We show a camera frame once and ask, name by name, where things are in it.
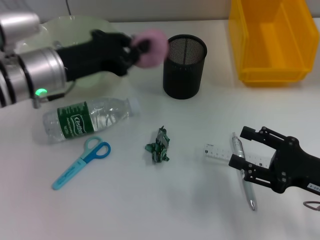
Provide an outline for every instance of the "scissor blade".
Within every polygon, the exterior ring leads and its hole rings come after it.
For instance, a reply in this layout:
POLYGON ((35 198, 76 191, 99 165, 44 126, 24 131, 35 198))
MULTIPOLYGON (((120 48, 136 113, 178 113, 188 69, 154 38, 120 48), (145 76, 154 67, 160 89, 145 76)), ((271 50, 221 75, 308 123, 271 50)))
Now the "scissor blade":
POLYGON ((54 190, 59 190, 70 179, 72 179, 81 169, 86 166, 86 162, 78 158, 52 185, 54 190))

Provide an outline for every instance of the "black mesh pen holder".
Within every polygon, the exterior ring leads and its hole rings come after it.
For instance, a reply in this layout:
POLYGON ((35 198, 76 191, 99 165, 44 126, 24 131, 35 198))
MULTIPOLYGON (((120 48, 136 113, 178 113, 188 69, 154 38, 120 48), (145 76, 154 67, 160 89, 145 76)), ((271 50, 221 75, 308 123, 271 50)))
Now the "black mesh pen holder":
POLYGON ((200 38, 187 34, 173 36, 168 41, 163 89, 174 99, 192 98, 200 89, 207 46, 200 38))

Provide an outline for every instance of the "metal cylinder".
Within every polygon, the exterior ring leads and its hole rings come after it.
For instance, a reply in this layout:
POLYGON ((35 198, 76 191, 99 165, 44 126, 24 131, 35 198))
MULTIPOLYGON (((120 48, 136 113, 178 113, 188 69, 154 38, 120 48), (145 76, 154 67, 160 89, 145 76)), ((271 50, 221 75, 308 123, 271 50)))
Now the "metal cylinder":
POLYGON ((0 14, 0 29, 3 46, 14 46, 40 30, 39 17, 34 12, 13 11, 0 14))
POLYGON ((12 101, 9 96, 9 91, 8 91, 8 87, 6 84, 5 77, 3 76, 3 74, 1 72, 0 72, 0 95, 3 95, 3 99, 4 99, 4 102, 1 103, 1 107, 5 107, 7 105, 12 104, 12 101))
POLYGON ((5 60, 3 67, 5 69, 7 78, 12 85, 15 101, 20 102, 29 99, 31 96, 26 76, 17 59, 13 57, 12 59, 5 60))
POLYGON ((52 48, 38 49, 19 55, 27 81, 32 91, 46 89, 49 91, 63 89, 67 80, 64 64, 52 48))

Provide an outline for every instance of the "yellow plastic bin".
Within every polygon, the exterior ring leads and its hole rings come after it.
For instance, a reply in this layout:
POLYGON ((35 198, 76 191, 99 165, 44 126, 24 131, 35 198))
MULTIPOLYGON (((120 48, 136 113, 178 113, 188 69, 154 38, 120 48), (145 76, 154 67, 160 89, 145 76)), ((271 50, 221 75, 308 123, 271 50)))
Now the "yellow plastic bin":
POLYGON ((312 71, 319 32, 305 0, 232 0, 229 33, 246 85, 281 86, 312 71))

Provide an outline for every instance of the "bottle cap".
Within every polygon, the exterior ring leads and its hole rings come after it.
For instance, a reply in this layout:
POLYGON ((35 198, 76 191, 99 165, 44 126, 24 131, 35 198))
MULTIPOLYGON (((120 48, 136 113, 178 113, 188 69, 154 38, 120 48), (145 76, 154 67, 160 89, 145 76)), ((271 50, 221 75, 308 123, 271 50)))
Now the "bottle cap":
POLYGON ((130 97, 127 99, 131 108, 130 116, 138 115, 140 114, 140 104, 138 102, 138 99, 135 97, 130 97))

